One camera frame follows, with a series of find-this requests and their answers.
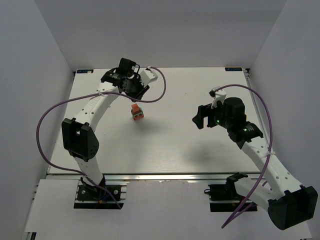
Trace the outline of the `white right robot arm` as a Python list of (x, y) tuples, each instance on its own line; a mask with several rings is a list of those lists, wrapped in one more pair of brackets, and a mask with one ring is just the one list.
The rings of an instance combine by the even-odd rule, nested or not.
[(238, 97), (218, 100), (214, 104), (200, 105), (192, 118), (198, 129), (220, 126), (261, 171), (269, 188), (258, 185), (244, 173), (235, 173), (226, 180), (226, 189), (234, 198), (249, 196), (249, 200), (264, 209), (272, 223), (286, 230), (313, 218), (318, 193), (305, 187), (283, 166), (276, 154), (269, 151), (261, 130), (247, 121), (245, 105)]

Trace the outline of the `salmon cube wood block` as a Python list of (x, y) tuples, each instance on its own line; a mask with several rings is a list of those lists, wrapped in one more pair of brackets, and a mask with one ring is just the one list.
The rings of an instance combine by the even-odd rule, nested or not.
[(137, 114), (140, 112), (140, 107), (135, 103), (131, 105), (131, 113), (133, 115)]

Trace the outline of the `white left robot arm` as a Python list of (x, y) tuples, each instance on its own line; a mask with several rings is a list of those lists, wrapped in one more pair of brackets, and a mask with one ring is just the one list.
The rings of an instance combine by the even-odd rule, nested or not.
[(103, 190), (106, 181), (96, 159), (99, 150), (96, 127), (120, 94), (141, 100), (150, 88), (149, 84), (158, 78), (150, 68), (140, 73), (136, 72), (135, 68), (134, 61), (122, 58), (118, 67), (108, 70), (101, 77), (96, 90), (98, 95), (92, 97), (75, 117), (65, 118), (61, 124), (63, 147), (84, 173), (82, 184), (97, 200), (104, 198), (106, 194)]

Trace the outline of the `green rectangular wood block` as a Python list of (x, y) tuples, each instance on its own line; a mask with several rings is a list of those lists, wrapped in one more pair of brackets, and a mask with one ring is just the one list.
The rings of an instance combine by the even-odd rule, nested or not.
[(144, 113), (143, 112), (138, 112), (138, 113), (134, 114), (132, 117), (134, 119), (143, 118), (144, 117)]

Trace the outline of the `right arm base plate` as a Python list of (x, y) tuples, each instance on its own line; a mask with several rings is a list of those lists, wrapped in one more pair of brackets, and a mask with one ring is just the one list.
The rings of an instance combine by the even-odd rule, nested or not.
[(232, 197), (224, 184), (210, 184), (203, 191), (209, 196), (211, 213), (232, 213), (244, 199), (244, 196)]

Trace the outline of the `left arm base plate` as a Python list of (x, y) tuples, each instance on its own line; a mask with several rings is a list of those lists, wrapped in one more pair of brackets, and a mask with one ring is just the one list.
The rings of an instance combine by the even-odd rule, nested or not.
[(112, 182), (106, 184), (106, 189), (115, 198), (103, 190), (96, 190), (94, 187), (86, 187), (78, 182), (73, 208), (85, 210), (120, 210), (126, 199), (127, 184)]

